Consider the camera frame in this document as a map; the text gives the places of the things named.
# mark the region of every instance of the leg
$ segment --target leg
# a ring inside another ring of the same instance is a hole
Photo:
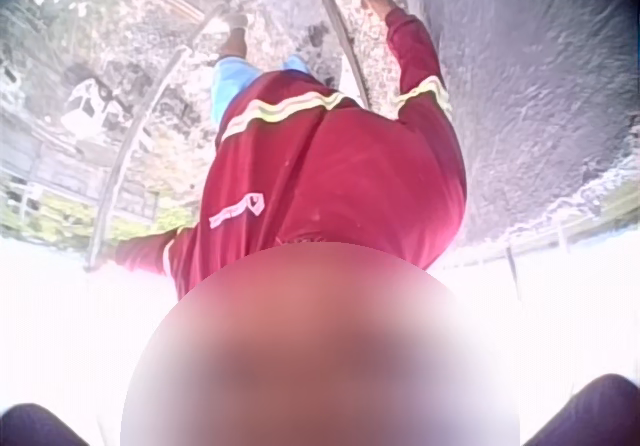
[[[246,16],[234,15],[227,18],[230,33],[220,48],[220,59],[213,68],[213,86],[211,87],[211,119],[220,125],[231,101],[262,72],[249,64],[247,43],[245,41]]]
[[[640,390],[614,374],[576,394],[525,446],[640,444]]]
[[[311,75],[311,71],[309,70],[309,66],[305,63],[300,56],[297,54],[292,54],[287,58],[287,60],[282,65],[283,70],[293,69],[295,71],[300,71],[302,73],[306,73]]]

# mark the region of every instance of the pavement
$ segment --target pavement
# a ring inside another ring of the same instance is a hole
[[[637,3],[408,3],[438,44],[466,160],[458,244],[534,221],[629,154],[640,107]]]

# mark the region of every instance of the metal pole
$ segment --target metal pole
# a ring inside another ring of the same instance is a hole
[[[135,145],[138,142],[138,137],[142,132],[142,128],[151,116],[153,108],[160,100],[160,97],[162,96],[173,72],[178,68],[178,66],[180,66],[187,53],[192,51],[193,44],[206,30],[209,23],[214,18],[220,16],[226,8],[226,3],[218,3],[218,5],[216,5],[211,12],[205,16],[202,23],[200,23],[200,26],[196,28],[186,41],[186,44],[178,47],[171,60],[165,66],[164,71],[162,71],[162,74],[158,77],[155,84],[149,89],[142,101],[142,104],[137,109],[131,126],[127,130],[122,146],[120,147],[120,151],[118,152],[118,157],[116,158],[113,168],[111,169],[111,173],[109,174],[106,184],[102,190],[103,192],[100,202],[98,203],[98,212],[96,214],[94,228],[89,242],[89,249],[85,258],[87,269],[93,269],[96,264],[102,241],[106,236],[111,210],[118,198],[118,193],[122,187],[125,173],[129,167],[129,163],[131,162],[131,156],[135,149]]]

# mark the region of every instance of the red jacket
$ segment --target red jacket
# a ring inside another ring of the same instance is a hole
[[[464,164],[427,30],[401,9],[387,25],[399,119],[306,74],[264,74],[222,120],[199,223],[125,241],[116,262],[171,275],[179,298],[233,261],[297,241],[368,246],[426,269],[462,221]]]

